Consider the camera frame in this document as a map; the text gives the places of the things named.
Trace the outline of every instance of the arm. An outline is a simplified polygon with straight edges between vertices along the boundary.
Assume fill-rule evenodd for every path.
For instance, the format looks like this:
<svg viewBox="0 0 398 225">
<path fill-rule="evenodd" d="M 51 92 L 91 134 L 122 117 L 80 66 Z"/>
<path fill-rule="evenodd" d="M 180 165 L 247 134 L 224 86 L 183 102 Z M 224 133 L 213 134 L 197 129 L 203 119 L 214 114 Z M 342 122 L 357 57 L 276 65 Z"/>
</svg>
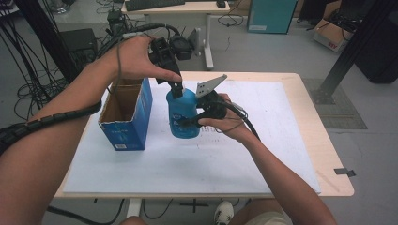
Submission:
<svg viewBox="0 0 398 225">
<path fill-rule="evenodd" d="M 226 118 L 238 118 L 228 110 Z M 295 224 L 336 224 L 333 215 L 313 189 L 279 161 L 243 124 L 234 119 L 201 119 L 201 125 L 213 126 L 242 143 L 266 180 L 275 199 Z"/>
<path fill-rule="evenodd" d="M 123 42 L 88 65 L 69 87 L 39 111 L 32 120 L 80 110 L 97 103 L 118 76 L 161 78 L 180 82 L 177 74 L 150 63 L 149 37 Z M 59 188 L 84 131 L 88 116 L 34 132 L 10 146 L 0 157 L 0 224 L 39 224 Z"/>
</svg>

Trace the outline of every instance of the metal pole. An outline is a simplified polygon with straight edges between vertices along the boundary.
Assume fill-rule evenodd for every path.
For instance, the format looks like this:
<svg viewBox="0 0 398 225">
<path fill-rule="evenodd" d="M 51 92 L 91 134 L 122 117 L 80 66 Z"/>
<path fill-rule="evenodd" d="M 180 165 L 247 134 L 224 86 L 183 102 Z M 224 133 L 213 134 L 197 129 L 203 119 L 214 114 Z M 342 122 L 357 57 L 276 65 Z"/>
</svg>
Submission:
<svg viewBox="0 0 398 225">
<path fill-rule="evenodd" d="M 362 49 L 376 32 L 377 27 L 389 16 L 398 0 L 376 0 L 360 27 L 340 54 L 333 68 L 320 87 L 311 93 L 315 104 L 333 104 L 332 95 L 344 76 L 355 63 Z"/>
<path fill-rule="evenodd" d="M 29 22 L 67 82 L 71 83 L 80 71 L 38 0 L 16 0 L 15 4 Z"/>
</svg>

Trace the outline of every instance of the hand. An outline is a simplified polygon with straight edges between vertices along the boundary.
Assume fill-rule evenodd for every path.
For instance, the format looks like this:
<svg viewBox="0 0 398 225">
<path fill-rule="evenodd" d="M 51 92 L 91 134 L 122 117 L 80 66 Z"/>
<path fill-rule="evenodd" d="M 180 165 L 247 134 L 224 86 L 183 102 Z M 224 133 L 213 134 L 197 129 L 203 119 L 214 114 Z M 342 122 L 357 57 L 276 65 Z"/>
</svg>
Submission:
<svg viewBox="0 0 398 225">
<path fill-rule="evenodd" d="M 226 94 L 219 94 L 227 103 L 231 104 L 231 99 Z M 212 126 L 219 130 L 221 130 L 226 136 L 237 140 L 238 142 L 242 142 L 246 137 L 253 135 L 251 131 L 249 131 L 243 120 L 237 116 L 231 110 L 227 110 L 226 116 L 223 119 L 210 119 L 204 118 L 200 119 L 200 125 L 203 126 Z"/>
<path fill-rule="evenodd" d="M 160 78 L 171 82 L 181 82 L 178 74 L 154 66 L 148 56 L 148 46 L 152 38 L 148 36 L 137 36 L 119 43 L 104 54 L 98 61 L 107 65 L 117 77 L 120 60 L 122 77 L 125 79 L 142 79 L 145 77 Z"/>
</svg>

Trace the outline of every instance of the floor mat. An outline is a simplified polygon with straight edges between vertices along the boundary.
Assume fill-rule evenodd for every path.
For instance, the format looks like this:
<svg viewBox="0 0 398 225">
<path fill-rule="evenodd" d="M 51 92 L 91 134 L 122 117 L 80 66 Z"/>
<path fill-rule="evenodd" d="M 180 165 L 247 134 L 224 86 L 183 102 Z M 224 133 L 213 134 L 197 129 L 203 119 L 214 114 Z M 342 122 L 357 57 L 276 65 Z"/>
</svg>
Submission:
<svg viewBox="0 0 398 225">
<path fill-rule="evenodd" d="M 315 91 L 319 88 L 322 79 L 302 79 L 307 91 Z M 341 129 L 367 129 L 365 123 L 360 118 L 354 105 L 351 103 L 343 88 L 339 85 L 334 91 L 334 104 L 315 104 L 314 106 L 322 120 L 325 128 Z"/>
</svg>

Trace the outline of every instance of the cardboard box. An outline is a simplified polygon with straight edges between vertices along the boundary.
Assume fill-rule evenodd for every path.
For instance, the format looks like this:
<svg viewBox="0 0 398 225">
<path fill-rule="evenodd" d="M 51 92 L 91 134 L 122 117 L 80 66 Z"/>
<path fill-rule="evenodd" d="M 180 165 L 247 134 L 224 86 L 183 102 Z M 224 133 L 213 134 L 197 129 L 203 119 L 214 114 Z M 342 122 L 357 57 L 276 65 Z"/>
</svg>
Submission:
<svg viewBox="0 0 398 225">
<path fill-rule="evenodd" d="M 99 126 L 116 151 L 144 150 L 152 108 L 149 80 L 122 80 L 111 91 Z"/>
<path fill-rule="evenodd" d="M 324 19 L 322 19 L 315 27 L 314 40 L 328 47 L 334 52 L 339 52 L 345 48 L 348 40 L 351 39 L 352 33 L 343 28 L 330 23 L 327 18 L 338 8 L 342 1 L 332 2 L 326 5 Z"/>
</svg>

